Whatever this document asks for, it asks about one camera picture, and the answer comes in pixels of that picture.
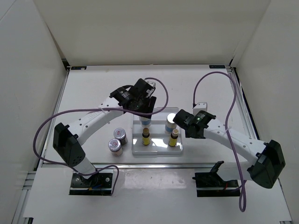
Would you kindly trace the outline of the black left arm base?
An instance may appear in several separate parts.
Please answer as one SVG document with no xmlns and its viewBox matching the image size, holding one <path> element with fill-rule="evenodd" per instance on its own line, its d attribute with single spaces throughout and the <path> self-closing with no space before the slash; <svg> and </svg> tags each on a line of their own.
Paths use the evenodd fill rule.
<svg viewBox="0 0 299 224">
<path fill-rule="evenodd" d="M 98 173 L 85 179 L 73 173 L 69 195 L 73 196 L 110 196 L 112 194 L 113 173 Z"/>
</svg>

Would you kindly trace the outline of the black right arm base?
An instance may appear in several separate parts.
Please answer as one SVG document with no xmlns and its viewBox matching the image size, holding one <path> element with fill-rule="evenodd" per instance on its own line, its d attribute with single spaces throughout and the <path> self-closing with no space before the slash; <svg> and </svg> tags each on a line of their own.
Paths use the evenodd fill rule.
<svg viewBox="0 0 299 224">
<path fill-rule="evenodd" d="M 237 180 L 224 181 L 216 173 L 195 173 L 197 197 L 239 197 Z"/>
</svg>

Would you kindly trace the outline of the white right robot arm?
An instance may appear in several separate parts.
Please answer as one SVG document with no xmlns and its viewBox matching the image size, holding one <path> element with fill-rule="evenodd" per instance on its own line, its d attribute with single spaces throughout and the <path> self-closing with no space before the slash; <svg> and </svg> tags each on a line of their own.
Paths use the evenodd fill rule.
<svg viewBox="0 0 299 224">
<path fill-rule="evenodd" d="M 216 141 L 246 159 L 236 163 L 217 162 L 209 172 L 198 173 L 197 179 L 209 187 L 221 187 L 231 180 L 249 180 L 271 189 L 285 167 L 281 145 L 271 140 L 266 143 L 227 129 L 216 116 L 199 111 L 196 115 L 181 109 L 174 122 L 185 131 L 187 138 Z"/>
</svg>

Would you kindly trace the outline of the yellow cork-top bottle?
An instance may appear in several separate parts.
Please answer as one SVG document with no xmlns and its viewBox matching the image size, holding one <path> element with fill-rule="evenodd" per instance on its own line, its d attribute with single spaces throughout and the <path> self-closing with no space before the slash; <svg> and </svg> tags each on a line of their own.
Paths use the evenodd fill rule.
<svg viewBox="0 0 299 224">
<path fill-rule="evenodd" d="M 144 128 L 142 131 L 142 144 L 145 146 L 150 144 L 150 132 L 148 128 Z"/>
<path fill-rule="evenodd" d="M 178 140 L 178 134 L 179 134 L 179 130 L 178 129 L 173 129 L 171 134 L 170 134 L 170 138 L 169 138 L 169 142 L 168 145 L 170 147 L 175 147 L 177 144 L 177 140 Z"/>
</svg>

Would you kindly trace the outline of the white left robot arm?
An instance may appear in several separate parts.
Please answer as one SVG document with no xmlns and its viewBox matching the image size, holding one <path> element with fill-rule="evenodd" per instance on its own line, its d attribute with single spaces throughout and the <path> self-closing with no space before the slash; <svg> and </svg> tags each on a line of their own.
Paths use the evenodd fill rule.
<svg viewBox="0 0 299 224">
<path fill-rule="evenodd" d="M 113 119 L 123 115 L 124 110 L 133 112 L 153 112 L 156 97 L 152 96 L 156 83 L 138 79 L 127 90 L 124 86 L 110 93 L 96 112 L 89 112 L 78 120 L 64 125 L 59 123 L 54 129 L 53 148 L 63 161 L 77 172 L 82 173 L 82 182 L 92 187 L 98 181 L 96 168 L 87 159 L 82 145 L 96 131 Z"/>
</svg>

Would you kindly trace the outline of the silver-lid shaker bottle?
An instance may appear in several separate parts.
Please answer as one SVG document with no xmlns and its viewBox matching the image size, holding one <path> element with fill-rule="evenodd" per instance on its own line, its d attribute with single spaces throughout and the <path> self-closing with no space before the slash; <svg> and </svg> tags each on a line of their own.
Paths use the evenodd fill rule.
<svg viewBox="0 0 299 224">
<path fill-rule="evenodd" d="M 143 128 L 148 128 L 151 126 L 151 119 L 145 117 L 139 117 L 139 120 Z"/>
<path fill-rule="evenodd" d="M 165 132 L 166 133 L 172 133 L 174 129 L 176 129 L 177 124 L 174 122 L 176 114 L 175 113 L 170 113 L 166 117 L 166 123 L 165 123 Z"/>
</svg>

